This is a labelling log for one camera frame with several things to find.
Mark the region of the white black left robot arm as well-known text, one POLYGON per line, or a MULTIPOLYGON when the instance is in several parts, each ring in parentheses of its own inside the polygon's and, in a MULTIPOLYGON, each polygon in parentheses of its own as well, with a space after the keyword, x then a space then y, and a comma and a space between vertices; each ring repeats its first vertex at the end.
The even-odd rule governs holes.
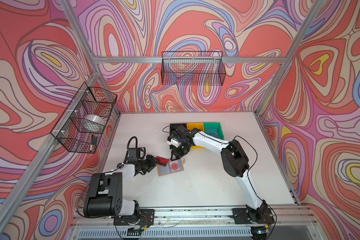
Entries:
POLYGON ((147 155, 142 160, 120 163, 116 170, 94 174, 87 187, 83 206, 85 218, 126 217, 137 221, 141 218, 139 203, 123 198, 123 183, 137 175, 151 172, 160 162, 147 155))

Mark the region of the tan leather card holder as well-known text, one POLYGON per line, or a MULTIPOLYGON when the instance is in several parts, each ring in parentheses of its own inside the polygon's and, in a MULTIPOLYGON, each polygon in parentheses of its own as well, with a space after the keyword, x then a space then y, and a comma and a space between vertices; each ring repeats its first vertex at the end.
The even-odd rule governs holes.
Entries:
POLYGON ((157 165, 157 168, 159 177, 184 171, 184 165, 182 160, 160 161, 157 165))

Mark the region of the red credit card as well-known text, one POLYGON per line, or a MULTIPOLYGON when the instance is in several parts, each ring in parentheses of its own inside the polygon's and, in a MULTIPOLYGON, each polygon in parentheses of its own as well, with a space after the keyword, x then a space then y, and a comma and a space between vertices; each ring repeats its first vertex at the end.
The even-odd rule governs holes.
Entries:
POLYGON ((166 167, 169 162, 169 159, 162 158, 159 156, 156 156, 156 159, 157 159, 157 165, 160 165, 162 167, 166 167))

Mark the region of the white card red circle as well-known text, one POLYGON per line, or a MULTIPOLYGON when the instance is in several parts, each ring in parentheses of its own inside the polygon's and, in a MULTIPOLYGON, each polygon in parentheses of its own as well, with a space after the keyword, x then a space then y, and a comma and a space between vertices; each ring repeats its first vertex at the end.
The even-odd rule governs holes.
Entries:
POLYGON ((183 162, 181 160, 170 161, 169 168, 171 173, 181 172, 184 170, 183 162))

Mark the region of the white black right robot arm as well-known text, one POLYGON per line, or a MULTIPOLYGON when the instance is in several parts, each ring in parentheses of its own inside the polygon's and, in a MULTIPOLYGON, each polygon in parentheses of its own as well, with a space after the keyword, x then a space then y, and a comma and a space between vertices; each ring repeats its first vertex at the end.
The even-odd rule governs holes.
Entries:
POLYGON ((199 129, 188 130, 180 126, 169 134, 167 144, 172 147, 171 160, 183 158, 190 152, 191 147, 202 147, 218 154, 222 158, 225 172, 237 179, 247 198, 246 209, 251 222, 260 222, 266 211, 270 209, 266 201, 257 193, 255 184, 252 183, 249 158, 239 141, 221 140, 199 129))

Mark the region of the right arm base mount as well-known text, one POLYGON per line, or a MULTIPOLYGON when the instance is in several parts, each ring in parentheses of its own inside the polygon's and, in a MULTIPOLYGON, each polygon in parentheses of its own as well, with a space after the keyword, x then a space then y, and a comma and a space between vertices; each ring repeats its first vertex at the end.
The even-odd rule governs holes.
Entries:
POLYGON ((251 208, 234 208, 230 216, 235 224, 271 225, 275 223, 274 214, 270 208, 253 210, 251 208))

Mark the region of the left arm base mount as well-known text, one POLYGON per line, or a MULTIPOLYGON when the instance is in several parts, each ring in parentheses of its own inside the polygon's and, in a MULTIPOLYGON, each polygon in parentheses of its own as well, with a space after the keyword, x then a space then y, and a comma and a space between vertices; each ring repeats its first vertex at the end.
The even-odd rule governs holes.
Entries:
POLYGON ((118 216, 114 218, 115 226, 147 227, 154 224, 155 210, 142 209, 131 216, 118 216))

